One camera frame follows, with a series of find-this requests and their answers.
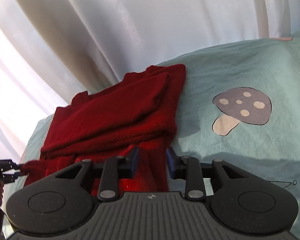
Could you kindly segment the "white sheer curtain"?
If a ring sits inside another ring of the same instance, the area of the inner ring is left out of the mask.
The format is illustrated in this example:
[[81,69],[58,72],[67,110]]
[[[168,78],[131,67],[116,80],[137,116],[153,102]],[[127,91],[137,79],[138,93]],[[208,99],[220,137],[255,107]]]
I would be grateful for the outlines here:
[[300,0],[0,0],[0,159],[37,122],[176,56],[300,29]]

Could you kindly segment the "teal mushroom print bedsheet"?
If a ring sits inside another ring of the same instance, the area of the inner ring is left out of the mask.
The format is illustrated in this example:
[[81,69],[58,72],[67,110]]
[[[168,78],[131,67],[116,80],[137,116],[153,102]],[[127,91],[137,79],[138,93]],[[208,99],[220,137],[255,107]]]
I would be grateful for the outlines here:
[[64,168],[10,197],[11,239],[297,239],[300,31],[195,51],[161,67],[175,64],[186,78],[169,147],[201,163],[221,159],[242,177],[222,175],[217,191],[204,179],[206,200],[188,201],[186,181],[171,179],[166,160],[167,191],[119,190],[119,199],[98,201],[99,179],[88,192],[56,178]]

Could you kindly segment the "red knitted cardigan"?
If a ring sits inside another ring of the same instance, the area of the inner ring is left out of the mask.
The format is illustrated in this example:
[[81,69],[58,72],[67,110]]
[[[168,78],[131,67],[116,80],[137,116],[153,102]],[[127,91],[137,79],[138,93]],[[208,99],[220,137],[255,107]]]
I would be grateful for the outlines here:
[[183,64],[150,66],[99,93],[78,93],[69,106],[56,109],[40,158],[23,166],[25,184],[84,159],[102,163],[138,147],[136,175],[120,180],[119,190],[167,191],[166,149],[177,131],[175,113],[185,78]]

